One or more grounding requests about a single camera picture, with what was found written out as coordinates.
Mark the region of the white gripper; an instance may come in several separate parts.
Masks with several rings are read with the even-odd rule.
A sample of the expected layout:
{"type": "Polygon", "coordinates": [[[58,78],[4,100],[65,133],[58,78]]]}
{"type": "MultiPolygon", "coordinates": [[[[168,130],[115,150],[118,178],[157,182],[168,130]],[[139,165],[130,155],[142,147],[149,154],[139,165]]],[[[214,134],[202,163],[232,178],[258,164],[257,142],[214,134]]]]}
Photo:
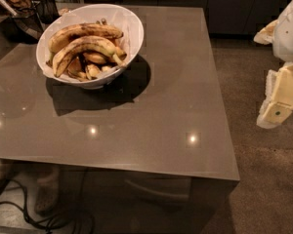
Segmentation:
{"type": "Polygon", "coordinates": [[[266,79],[257,125],[263,129],[280,126],[293,112],[293,0],[253,38],[255,43],[272,43],[273,54],[286,62],[278,71],[270,70],[266,79]]]}

